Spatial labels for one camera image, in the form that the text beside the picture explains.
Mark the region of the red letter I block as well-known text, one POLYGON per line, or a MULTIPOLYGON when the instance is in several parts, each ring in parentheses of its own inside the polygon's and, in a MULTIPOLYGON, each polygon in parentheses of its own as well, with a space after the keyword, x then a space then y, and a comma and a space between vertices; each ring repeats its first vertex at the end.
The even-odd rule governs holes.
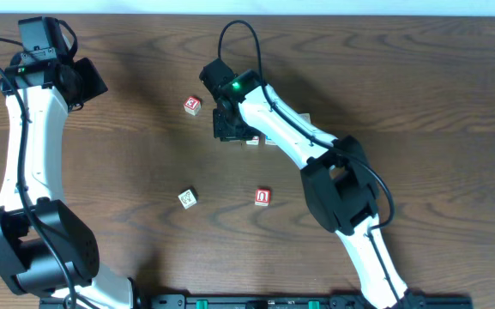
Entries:
POLYGON ((260 142, 260 137, 259 136, 254 136, 250 140, 247 140, 245 143, 247 145, 258 145, 260 142))

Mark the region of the blue number 2 block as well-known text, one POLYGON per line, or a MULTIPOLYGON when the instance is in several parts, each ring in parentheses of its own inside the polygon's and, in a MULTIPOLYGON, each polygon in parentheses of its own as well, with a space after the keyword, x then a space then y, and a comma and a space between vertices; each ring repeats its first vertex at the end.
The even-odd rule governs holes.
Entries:
POLYGON ((265 143, 267 145, 276 145, 276 142, 272 140, 269 136, 265 136, 265 143))

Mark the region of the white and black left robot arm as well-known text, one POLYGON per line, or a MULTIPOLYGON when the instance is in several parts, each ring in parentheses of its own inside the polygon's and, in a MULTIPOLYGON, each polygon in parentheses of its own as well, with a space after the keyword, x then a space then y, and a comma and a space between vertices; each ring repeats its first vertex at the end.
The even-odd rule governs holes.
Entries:
POLYGON ((100 261, 93 231, 67 206, 63 128, 77 106, 107 87, 82 58, 29 58, 0 70, 9 144, 0 190, 0 277, 42 306, 139 308, 132 279, 100 261))

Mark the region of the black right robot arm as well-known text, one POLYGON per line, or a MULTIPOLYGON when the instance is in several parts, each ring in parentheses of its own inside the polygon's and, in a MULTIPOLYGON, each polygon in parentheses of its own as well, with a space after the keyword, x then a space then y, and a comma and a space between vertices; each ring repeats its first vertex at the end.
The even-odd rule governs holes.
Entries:
POLYGON ((237 75, 225 69, 200 79, 235 121, 268 136, 297 165, 309 211, 345 246, 365 299, 376 308, 404 307, 408 287, 383 241, 377 207, 378 194, 389 190, 359 142, 305 121, 253 70, 237 75))

